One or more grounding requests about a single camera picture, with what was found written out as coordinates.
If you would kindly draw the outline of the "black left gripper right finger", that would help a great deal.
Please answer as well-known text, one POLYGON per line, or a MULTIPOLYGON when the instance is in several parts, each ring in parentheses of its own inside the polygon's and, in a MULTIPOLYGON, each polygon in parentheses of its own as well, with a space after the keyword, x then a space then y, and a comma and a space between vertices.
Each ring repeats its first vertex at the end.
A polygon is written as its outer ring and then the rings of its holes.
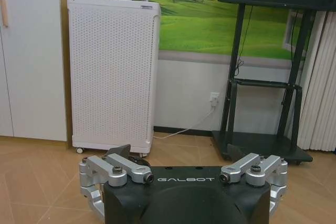
POLYGON ((244 152, 239 146, 228 144, 227 150, 233 163, 221 167, 219 180, 224 184, 240 182, 242 176, 246 183, 253 187, 270 185, 269 215, 272 216, 287 191, 288 163, 284 158, 270 155, 265 158, 261 154, 244 152))

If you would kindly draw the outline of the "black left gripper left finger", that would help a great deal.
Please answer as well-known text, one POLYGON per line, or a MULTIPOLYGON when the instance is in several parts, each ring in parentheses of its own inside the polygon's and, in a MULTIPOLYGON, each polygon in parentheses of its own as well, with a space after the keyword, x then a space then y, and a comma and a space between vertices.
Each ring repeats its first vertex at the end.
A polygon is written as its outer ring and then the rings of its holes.
POLYGON ((148 165, 141 165, 129 159, 131 145, 109 149, 102 157, 89 156, 79 164, 80 193, 88 199, 88 204, 103 220, 103 185, 122 187, 131 179, 137 184, 153 182, 153 173, 148 165))

